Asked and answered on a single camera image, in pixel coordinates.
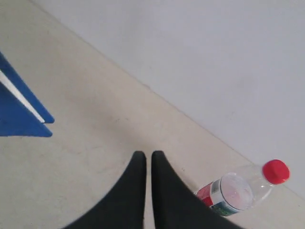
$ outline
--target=blue object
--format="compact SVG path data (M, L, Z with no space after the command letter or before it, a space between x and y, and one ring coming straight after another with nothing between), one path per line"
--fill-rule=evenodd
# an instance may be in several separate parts
M46 123L54 118L43 107L13 67L0 53L0 70L28 100ZM2 83L0 83L0 136L50 137L52 133Z

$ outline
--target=floor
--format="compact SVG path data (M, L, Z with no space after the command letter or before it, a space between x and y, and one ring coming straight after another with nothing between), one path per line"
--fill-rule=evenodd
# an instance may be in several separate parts
M51 138L0 138L0 229L63 227L107 193L135 150L164 150L193 191L250 163L29 1L0 0L0 48L56 119ZM230 220L302 228L304 213L281 186ZM149 182L145 228L154 228Z

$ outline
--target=clear plastic bottle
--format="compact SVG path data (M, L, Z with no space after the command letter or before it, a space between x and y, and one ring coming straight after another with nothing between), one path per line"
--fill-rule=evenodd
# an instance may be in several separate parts
M289 176L289 168L280 160L262 167L244 166L201 188L196 196L219 215L230 216L259 204Z

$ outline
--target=plastic bottle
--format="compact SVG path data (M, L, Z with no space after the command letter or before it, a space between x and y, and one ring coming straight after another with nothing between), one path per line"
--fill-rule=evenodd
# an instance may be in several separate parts
M244 166L201 188L196 196L219 215L230 216L259 204L289 176L289 168L280 160L263 167Z

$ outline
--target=red label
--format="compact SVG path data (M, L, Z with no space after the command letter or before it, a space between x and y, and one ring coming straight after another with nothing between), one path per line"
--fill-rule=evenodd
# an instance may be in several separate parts
M197 197L205 203L208 207L213 205L211 196L210 196L210 189L212 183L208 184L207 186L203 187L197 192Z

